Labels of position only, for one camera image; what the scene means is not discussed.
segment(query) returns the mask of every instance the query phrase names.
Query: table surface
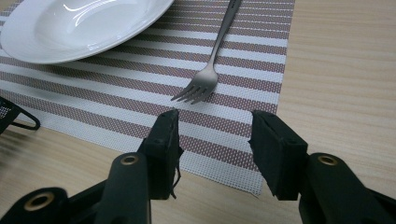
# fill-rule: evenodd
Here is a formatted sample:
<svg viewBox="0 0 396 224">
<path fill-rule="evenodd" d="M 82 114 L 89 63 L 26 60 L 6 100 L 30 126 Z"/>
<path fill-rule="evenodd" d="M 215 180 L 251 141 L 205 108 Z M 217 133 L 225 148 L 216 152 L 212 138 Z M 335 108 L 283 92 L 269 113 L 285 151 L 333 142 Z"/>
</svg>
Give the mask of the table surface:
<svg viewBox="0 0 396 224">
<path fill-rule="evenodd" d="M 0 10 L 13 0 L 2 0 Z M 396 198 L 396 1 L 296 0 L 277 114 L 308 153 L 343 159 L 370 189 Z M 119 152 L 46 128 L 0 136 L 0 216 L 21 196 L 69 196 L 105 179 Z M 152 201 L 153 223 L 301 223 L 297 202 L 264 184 L 255 197 L 182 172 L 177 200 Z"/>
</svg>

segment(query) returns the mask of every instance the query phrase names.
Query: placemat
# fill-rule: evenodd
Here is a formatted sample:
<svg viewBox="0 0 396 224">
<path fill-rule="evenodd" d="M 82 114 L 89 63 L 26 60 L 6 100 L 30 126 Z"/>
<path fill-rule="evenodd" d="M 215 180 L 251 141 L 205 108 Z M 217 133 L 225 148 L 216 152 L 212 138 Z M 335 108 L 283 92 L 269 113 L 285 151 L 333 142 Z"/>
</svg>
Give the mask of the placemat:
<svg viewBox="0 0 396 224">
<path fill-rule="evenodd" d="M 157 116 L 177 108 L 181 169 L 260 194 L 250 111 L 276 112 L 294 0 L 243 1 L 217 58 L 215 92 L 197 105 L 170 101 L 205 67 L 227 6 L 176 0 L 140 35 L 71 63 L 24 63 L 0 49 L 0 95 L 44 127 L 122 152 L 136 151 Z"/>
</svg>

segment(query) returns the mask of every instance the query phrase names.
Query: striped placemat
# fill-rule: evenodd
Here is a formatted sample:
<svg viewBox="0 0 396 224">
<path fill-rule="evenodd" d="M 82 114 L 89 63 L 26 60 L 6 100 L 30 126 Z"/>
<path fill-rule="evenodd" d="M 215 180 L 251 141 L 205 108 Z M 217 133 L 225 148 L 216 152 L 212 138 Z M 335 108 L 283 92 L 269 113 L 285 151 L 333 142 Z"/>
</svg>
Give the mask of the striped placemat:
<svg viewBox="0 0 396 224">
<path fill-rule="evenodd" d="M 0 29 L 20 2 L 0 14 Z M 122 152 L 136 151 L 157 116 L 177 108 L 181 168 L 260 194 L 250 111 L 276 112 L 294 0 L 244 1 L 219 52 L 213 95 L 197 105 L 170 101 L 205 66 L 227 6 L 176 0 L 142 34 L 71 63 L 24 63 L 0 49 L 0 95 L 44 127 Z"/>
</svg>

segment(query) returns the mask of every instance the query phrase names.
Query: fork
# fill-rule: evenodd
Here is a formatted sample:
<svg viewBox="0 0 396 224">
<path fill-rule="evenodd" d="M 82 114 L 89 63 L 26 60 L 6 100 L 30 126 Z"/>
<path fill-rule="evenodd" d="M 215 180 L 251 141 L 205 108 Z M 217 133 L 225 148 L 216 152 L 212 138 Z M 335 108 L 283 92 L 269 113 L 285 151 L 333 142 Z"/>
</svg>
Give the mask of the fork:
<svg viewBox="0 0 396 224">
<path fill-rule="evenodd" d="M 175 95 L 171 101 L 178 98 L 178 101 L 185 100 L 185 103 L 192 101 L 191 104 L 195 105 L 196 103 L 201 102 L 206 97 L 208 97 L 210 93 L 212 93 L 212 91 L 216 88 L 219 76 L 214 68 L 215 59 L 219 52 L 220 43 L 233 23 L 233 17 L 241 5 L 241 2 L 242 0 L 230 1 L 221 23 L 218 36 L 216 37 L 215 46 L 213 47 L 212 53 L 210 54 L 209 62 L 203 70 L 194 75 L 189 85 L 180 93 Z"/>
</svg>

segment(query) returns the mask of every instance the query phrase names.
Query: fork handle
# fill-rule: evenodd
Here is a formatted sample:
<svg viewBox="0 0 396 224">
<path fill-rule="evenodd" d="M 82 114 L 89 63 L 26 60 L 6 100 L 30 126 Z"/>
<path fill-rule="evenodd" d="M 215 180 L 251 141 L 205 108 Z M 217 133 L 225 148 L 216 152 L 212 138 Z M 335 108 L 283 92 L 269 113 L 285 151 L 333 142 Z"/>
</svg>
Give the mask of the fork handle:
<svg viewBox="0 0 396 224">
<path fill-rule="evenodd" d="M 241 2 L 242 0 L 231 0 L 228 4 L 227 11 L 220 26 L 218 37 L 215 41 L 215 46 L 212 49 L 210 60 L 208 62 L 208 65 L 211 65 L 212 67 L 215 63 L 216 56 L 218 55 L 221 41 L 227 33 L 228 29 L 230 28 L 231 24 L 233 23 L 233 17 L 235 17 L 235 14 L 238 11 L 239 6 L 241 5 Z"/>
</svg>

